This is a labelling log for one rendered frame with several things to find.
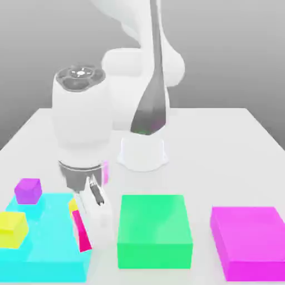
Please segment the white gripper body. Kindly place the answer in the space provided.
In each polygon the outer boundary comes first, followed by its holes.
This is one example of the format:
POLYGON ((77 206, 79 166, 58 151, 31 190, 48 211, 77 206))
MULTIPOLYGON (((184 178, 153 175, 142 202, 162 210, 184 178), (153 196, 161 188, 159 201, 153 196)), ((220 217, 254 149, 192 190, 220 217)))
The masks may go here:
POLYGON ((104 203, 97 204, 90 193, 76 194, 76 203, 92 245, 108 245, 114 240, 112 206, 106 193, 104 203))

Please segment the small red cube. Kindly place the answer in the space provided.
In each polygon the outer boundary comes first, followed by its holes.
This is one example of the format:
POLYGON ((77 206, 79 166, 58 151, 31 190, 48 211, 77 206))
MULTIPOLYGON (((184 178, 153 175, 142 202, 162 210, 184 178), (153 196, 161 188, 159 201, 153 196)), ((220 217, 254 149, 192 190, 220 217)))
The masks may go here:
POLYGON ((78 245, 79 252, 85 252, 92 249, 87 231, 78 210, 72 212, 73 233, 78 245))

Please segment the small yellow cube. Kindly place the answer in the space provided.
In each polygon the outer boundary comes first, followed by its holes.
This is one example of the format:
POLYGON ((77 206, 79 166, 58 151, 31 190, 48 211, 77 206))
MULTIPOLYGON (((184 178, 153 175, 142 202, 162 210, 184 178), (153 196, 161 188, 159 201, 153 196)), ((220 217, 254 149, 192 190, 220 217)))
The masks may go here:
POLYGON ((24 212, 0 212, 0 248, 18 249, 28 231, 24 212))
POLYGON ((70 212, 70 217, 73 217, 73 212, 78 210, 78 206, 77 203, 75 201, 75 198, 72 198, 69 202, 68 202, 68 209, 70 212))

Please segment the small pink cube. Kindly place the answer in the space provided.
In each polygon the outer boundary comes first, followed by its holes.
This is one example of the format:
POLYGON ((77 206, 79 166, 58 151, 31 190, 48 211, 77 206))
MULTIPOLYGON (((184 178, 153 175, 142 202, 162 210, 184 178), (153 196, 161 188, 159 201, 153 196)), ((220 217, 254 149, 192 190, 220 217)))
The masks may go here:
POLYGON ((102 184, 105 185, 109 181, 109 162, 104 161, 102 164, 102 184))

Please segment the small purple cube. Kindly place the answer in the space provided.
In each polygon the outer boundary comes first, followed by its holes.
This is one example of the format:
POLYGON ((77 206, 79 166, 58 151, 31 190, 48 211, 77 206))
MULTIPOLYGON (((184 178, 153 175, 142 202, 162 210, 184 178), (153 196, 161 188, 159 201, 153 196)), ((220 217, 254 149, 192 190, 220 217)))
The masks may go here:
POLYGON ((16 185, 14 193, 18 204, 37 204, 42 195, 40 179, 22 178, 16 185))

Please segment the large cyan box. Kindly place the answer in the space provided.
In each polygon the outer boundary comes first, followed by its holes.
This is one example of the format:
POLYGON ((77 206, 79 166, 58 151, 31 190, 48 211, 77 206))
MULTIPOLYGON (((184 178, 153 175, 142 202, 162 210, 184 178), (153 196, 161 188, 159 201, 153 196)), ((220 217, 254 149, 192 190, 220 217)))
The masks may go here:
POLYGON ((44 193, 36 205, 12 198, 8 212, 24 212, 29 231, 18 249, 0 248, 0 282, 82 283, 91 251, 81 253, 73 233, 69 193, 44 193))

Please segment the large green box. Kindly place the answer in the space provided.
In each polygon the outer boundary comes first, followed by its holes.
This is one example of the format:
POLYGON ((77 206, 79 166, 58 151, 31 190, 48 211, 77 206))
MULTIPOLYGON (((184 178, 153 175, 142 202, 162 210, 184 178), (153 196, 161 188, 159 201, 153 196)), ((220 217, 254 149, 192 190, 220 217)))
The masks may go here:
POLYGON ((193 239, 182 195, 123 195, 120 269, 190 269, 193 239))

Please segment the large magenta box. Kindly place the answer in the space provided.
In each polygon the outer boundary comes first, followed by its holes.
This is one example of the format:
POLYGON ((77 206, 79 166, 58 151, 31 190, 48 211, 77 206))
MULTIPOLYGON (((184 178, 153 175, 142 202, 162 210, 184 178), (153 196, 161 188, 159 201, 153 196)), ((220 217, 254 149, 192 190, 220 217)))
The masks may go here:
POLYGON ((227 281, 285 282, 285 222, 274 207, 212 207, 210 228, 227 281))

